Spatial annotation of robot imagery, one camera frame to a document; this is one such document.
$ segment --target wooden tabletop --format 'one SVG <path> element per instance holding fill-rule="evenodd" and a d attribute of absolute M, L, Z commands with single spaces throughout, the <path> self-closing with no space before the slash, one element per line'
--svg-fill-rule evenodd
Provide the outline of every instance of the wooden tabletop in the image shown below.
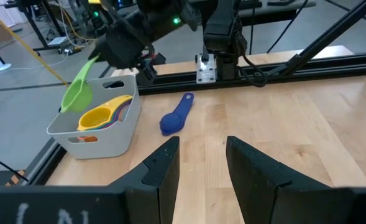
<path fill-rule="evenodd" d="M 255 63 L 288 60 L 298 51 L 252 55 Z M 328 47 L 317 57 L 351 54 Z M 194 62 L 157 67 L 194 70 Z M 115 71 L 120 75 L 127 71 Z M 174 223 L 243 223 L 229 178 L 226 138 L 237 136 L 274 159 L 329 186 L 366 186 L 366 77 L 194 91 L 180 137 L 180 182 Z M 77 161 L 67 154 L 48 185 L 107 185 L 169 137 L 161 117 L 183 93 L 141 96 L 129 150 L 120 157 Z"/>

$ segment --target green light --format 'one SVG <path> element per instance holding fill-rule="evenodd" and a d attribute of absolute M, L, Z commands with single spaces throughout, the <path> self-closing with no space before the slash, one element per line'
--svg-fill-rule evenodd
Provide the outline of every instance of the green light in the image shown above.
<path fill-rule="evenodd" d="M 173 19 L 173 23 L 174 24 L 179 24 L 181 22 L 181 19 L 180 18 L 174 18 Z"/>

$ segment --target white plastic bin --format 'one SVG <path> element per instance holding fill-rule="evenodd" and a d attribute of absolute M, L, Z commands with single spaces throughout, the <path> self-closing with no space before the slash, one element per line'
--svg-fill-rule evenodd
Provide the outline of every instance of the white plastic bin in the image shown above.
<path fill-rule="evenodd" d="M 139 91 L 134 75 L 98 78 L 87 81 L 93 88 L 93 100 L 82 112 L 67 111 L 59 113 L 47 127 L 50 134 L 75 159 L 94 159 L 115 157 L 125 153 L 130 145 L 135 125 L 140 114 Z M 109 88 L 110 84 L 119 87 Z M 87 111 L 121 95 L 132 95 L 133 99 L 122 122 L 115 122 L 110 127 L 77 131 L 80 117 Z M 79 137 L 95 136 L 97 141 L 84 142 Z"/>

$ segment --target blue measuring spoon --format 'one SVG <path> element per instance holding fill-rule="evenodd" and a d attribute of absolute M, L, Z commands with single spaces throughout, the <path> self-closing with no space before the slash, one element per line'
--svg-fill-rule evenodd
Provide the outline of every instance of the blue measuring spoon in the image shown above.
<path fill-rule="evenodd" d="M 160 120 L 162 135 L 168 136 L 181 131 L 184 128 L 185 120 L 194 102 L 194 94 L 185 93 L 178 106 L 172 113 L 168 113 Z"/>

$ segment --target green measuring cup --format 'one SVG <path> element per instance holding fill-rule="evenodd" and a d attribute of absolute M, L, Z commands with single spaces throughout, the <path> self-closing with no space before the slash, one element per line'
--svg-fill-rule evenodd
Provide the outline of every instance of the green measuring cup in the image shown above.
<path fill-rule="evenodd" d="M 76 75 L 71 85 L 66 90 L 61 102 L 61 113 L 66 111 L 83 111 L 93 100 L 93 90 L 86 82 L 86 76 L 97 57 L 89 60 Z"/>

